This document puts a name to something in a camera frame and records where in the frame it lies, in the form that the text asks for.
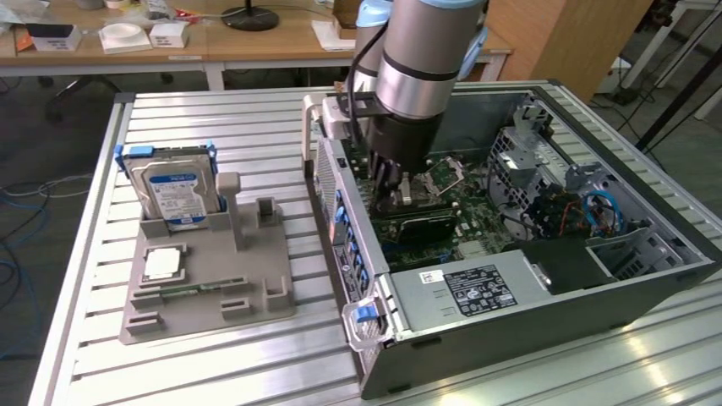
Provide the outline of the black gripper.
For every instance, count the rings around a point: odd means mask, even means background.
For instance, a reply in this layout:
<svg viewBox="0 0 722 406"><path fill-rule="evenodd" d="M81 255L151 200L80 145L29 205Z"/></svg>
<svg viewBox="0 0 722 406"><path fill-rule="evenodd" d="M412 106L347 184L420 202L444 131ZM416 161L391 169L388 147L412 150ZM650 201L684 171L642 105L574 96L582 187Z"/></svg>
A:
<svg viewBox="0 0 722 406"><path fill-rule="evenodd" d="M425 171L425 158L441 125L443 114L424 119L373 116L367 136L368 173L373 185L371 207L387 212L401 205L393 195L401 181Z"/></svg>

